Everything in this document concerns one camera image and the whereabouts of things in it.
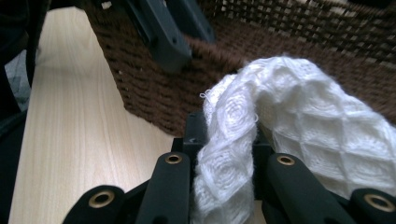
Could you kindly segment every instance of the wicker basket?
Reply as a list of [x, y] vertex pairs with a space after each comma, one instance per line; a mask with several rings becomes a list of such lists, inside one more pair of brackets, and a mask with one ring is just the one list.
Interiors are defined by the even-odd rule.
[[323, 0], [199, 0], [217, 36], [209, 45], [186, 36], [193, 60], [168, 74], [151, 60], [126, 15], [87, 2], [87, 12], [125, 108], [167, 133], [182, 135], [201, 92], [244, 63], [302, 57], [396, 123], [396, 10]]

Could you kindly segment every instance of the light wooden table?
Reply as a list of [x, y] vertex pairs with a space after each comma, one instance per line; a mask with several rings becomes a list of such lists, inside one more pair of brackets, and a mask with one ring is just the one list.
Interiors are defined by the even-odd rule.
[[123, 108], [83, 11], [48, 14], [36, 64], [9, 223], [62, 223], [89, 189], [136, 187], [173, 140]]

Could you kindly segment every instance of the white waffle-weave towel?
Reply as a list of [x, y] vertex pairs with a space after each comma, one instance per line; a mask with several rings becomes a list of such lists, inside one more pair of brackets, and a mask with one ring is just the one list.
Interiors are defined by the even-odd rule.
[[395, 129], [308, 60], [254, 61], [207, 91], [204, 111], [209, 141], [198, 154], [193, 223], [251, 220], [257, 120], [276, 152], [301, 159], [327, 189], [396, 195]]

